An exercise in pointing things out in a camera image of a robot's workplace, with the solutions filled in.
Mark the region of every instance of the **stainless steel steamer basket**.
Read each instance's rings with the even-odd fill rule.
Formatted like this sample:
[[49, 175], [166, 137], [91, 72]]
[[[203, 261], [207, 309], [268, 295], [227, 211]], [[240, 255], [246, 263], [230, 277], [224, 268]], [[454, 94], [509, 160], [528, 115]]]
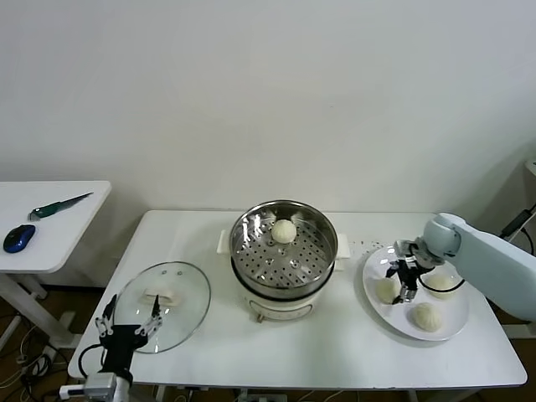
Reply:
[[[275, 242], [271, 228], [288, 219], [297, 230], [288, 245]], [[330, 278], [337, 233], [313, 207], [289, 200], [257, 205], [240, 216], [229, 237], [231, 265], [241, 284], [257, 296], [289, 302], [319, 291]]]

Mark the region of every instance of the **small white table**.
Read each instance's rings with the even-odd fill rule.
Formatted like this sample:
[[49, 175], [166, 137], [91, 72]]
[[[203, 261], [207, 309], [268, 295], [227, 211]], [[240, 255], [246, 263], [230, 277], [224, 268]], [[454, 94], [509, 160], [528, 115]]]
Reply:
[[[428, 343], [395, 331], [363, 294], [367, 251], [422, 234], [431, 214], [327, 214], [348, 236], [352, 257], [333, 273], [312, 315], [294, 322], [257, 323], [238, 293], [229, 257], [216, 254], [221, 229], [237, 212], [150, 211], [145, 214], [69, 365], [80, 378], [80, 352], [98, 343], [95, 318], [140, 271], [184, 260], [210, 280], [212, 301], [200, 329], [159, 354], [136, 353], [137, 383], [202, 387], [293, 389], [474, 389], [523, 384], [527, 374], [485, 297], [465, 284], [470, 316], [463, 331]], [[84, 357], [85, 371], [100, 366], [99, 349]], [[459, 400], [463, 391], [455, 395]]]
[[[36, 226], [24, 250], [9, 254], [0, 249], [0, 296], [46, 332], [57, 348], [72, 347], [79, 340], [68, 329], [74, 313], [64, 313], [59, 321], [54, 319], [34, 300], [46, 295], [37, 281], [32, 276], [18, 276], [32, 292], [29, 295], [9, 274], [46, 274], [61, 268], [110, 190], [110, 183], [104, 181], [0, 183], [0, 240], [3, 242], [8, 232], [21, 224]], [[90, 192], [91, 196], [69, 209], [39, 222], [28, 222], [28, 214], [37, 207]], [[17, 323], [12, 322], [14, 325], [3, 334], [3, 342]]]

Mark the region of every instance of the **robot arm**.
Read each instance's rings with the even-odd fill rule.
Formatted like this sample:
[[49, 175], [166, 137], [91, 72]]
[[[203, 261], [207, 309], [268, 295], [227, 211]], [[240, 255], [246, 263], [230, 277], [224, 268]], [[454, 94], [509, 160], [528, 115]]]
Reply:
[[116, 299], [117, 296], [113, 296], [106, 305], [102, 318], [95, 320], [100, 345], [106, 350], [102, 370], [88, 375], [85, 384], [62, 386], [59, 389], [62, 400], [81, 396], [105, 402], [128, 402], [128, 392], [132, 386], [132, 357], [136, 349], [147, 345], [152, 335], [162, 326], [162, 316], [157, 296], [151, 316], [142, 325], [113, 325], [111, 317]]
[[523, 320], [536, 321], [536, 257], [493, 234], [472, 228], [462, 218], [438, 214], [415, 242], [395, 244], [402, 290], [396, 302], [407, 302], [413, 279], [445, 260], [452, 263], [466, 281], [505, 312]]

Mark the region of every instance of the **steamed bun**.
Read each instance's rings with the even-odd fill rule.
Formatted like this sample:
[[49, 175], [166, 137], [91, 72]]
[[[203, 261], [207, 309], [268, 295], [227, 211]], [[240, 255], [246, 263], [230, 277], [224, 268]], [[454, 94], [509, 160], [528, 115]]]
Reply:
[[443, 325], [439, 310], [431, 303], [419, 303], [413, 307], [411, 317], [417, 327], [427, 332], [435, 332]]
[[392, 304], [400, 294], [400, 283], [394, 277], [382, 278], [376, 282], [376, 295], [385, 304]]
[[271, 228], [271, 237], [277, 242], [286, 245], [296, 238], [296, 226], [286, 219], [278, 220]]
[[[438, 291], [444, 291], [446, 289], [451, 289], [456, 285], [454, 278], [444, 274], [433, 274], [425, 278], [425, 284], [429, 287], [437, 289]], [[430, 291], [426, 289], [432, 296], [437, 297], [438, 299], [448, 299], [452, 297], [456, 291], [449, 291], [448, 293], [439, 293], [437, 291]]]

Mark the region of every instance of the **computer mouse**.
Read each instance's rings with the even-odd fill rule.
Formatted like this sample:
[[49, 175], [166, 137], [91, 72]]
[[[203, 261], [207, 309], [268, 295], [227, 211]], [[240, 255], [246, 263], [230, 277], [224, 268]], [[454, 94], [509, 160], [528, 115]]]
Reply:
[[15, 229], [11, 229], [3, 241], [3, 249], [8, 253], [18, 253], [28, 245], [28, 242], [35, 233], [35, 226], [32, 224], [21, 224]]

